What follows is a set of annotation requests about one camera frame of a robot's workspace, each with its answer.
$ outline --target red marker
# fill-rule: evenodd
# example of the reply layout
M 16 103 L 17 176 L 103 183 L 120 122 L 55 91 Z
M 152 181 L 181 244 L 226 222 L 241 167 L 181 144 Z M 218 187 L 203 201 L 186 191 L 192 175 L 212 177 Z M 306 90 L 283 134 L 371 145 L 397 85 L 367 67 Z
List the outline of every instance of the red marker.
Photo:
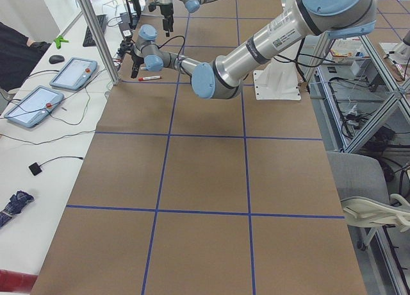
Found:
M 138 79 L 138 81 L 158 80 L 158 79 L 161 79 L 161 76 L 141 77 Z

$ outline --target computer mouse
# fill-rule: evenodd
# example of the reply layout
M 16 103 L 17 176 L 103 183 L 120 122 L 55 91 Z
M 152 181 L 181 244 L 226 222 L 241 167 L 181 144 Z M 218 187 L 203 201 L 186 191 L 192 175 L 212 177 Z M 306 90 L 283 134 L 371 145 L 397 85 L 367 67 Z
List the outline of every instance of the computer mouse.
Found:
M 49 59 L 50 64 L 60 63 L 63 62 L 65 59 L 63 56 L 60 55 L 52 55 Z

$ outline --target black keyboard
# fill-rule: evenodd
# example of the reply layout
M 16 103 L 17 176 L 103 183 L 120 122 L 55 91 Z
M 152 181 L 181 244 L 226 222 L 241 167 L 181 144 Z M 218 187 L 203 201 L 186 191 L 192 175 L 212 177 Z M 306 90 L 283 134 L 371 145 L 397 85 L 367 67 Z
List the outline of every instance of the black keyboard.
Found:
M 105 33 L 105 29 L 107 28 L 108 16 L 104 14 L 104 15 L 97 15 L 96 17 L 97 17 L 97 20 L 101 27 L 102 32 Z M 88 47 L 88 46 L 95 46 L 95 41 L 92 38 L 92 34 L 91 34 L 89 27 L 87 27 L 87 30 L 85 30 L 85 36 L 84 36 L 84 42 L 83 42 L 83 47 Z

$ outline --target folded dark blue umbrella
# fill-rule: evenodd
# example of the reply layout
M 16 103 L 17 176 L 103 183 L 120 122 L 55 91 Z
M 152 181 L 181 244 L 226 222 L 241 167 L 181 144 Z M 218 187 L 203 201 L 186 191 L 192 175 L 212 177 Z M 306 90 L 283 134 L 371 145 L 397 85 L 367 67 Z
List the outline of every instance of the folded dark blue umbrella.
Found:
M 10 202 L 6 205 L 4 210 L 0 212 L 0 228 L 8 221 L 12 220 L 14 215 L 21 213 L 21 210 L 32 201 L 34 201 L 33 196 L 30 196 L 27 192 L 21 190 L 12 195 Z

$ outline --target green clip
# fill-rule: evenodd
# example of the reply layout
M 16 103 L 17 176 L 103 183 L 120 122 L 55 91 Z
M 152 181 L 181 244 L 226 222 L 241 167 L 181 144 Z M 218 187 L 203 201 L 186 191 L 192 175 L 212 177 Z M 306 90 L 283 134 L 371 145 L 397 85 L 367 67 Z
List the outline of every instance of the green clip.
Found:
M 62 35 L 58 35 L 58 37 L 54 39 L 54 43 L 56 43 L 57 49 L 60 49 L 62 47 L 62 43 L 68 43 L 68 42 L 69 41 L 65 40 Z

